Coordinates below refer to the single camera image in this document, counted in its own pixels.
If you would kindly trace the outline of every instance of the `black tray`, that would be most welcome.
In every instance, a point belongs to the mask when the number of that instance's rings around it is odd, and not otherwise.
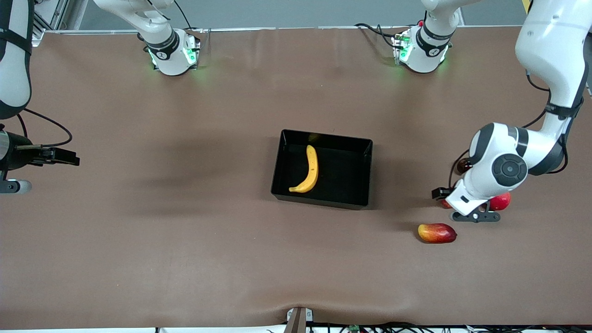
[[[308,174],[307,145],[317,151],[317,184],[309,192],[293,193],[288,188]],[[271,194],[286,201],[362,209],[368,205],[371,164],[372,140],[283,130]]]

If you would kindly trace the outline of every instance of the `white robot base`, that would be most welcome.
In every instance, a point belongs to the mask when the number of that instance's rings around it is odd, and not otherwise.
[[[420,29],[419,25],[415,25],[397,35],[398,38],[391,38],[394,46],[403,48],[393,48],[393,55],[396,65],[405,64],[415,72],[429,73],[444,61],[449,46],[446,46],[441,55],[428,57],[426,52],[417,45],[416,36]]]
[[[165,75],[176,76],[185,73],[189,69],[197,69],[200,56],[201,42],[195,36],[181,29],[173,29],[179,36],[179,47],[170,55],[168,60],[162,60],[152,51],[148,51],[152,57],[154,69]]]

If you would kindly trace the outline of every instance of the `banana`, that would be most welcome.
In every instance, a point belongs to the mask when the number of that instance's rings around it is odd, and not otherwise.
[[[311,145],[306,146],[306,157],[308,158],[308,175],[296,187],[290,187],[290,192],[306,193],[313,189],[318,179],[317,151]]]

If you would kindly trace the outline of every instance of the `table surface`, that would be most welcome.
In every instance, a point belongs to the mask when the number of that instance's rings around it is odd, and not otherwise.
[[[477,129],[543,109],[517,34],[459,29],[419,75],[359,30],[212,33],[179,77],[134,35],[47,34],[30,108],[72,130],[81,166],[10,173],[34,190],[0,203],[0,328],[270,325],[293,306],[317,322],[589,324],[590,100],[568,169],[529,177],[501,222],[453,223],[429,199]],[[36,143],[63,139],[24,118]],[[282,129],[372,139],[371,207],[276,200]],[[457,240],[421,243],[436,222]]]

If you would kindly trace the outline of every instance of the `yellow banana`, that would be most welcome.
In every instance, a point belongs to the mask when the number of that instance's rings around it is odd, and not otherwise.
[[[296,187],[290,187],[290,192],[306,193],[313,189],[318,179],[317,151],[311,145],[306,146],[306,157],[308,158],[308,175],[306,179]]]

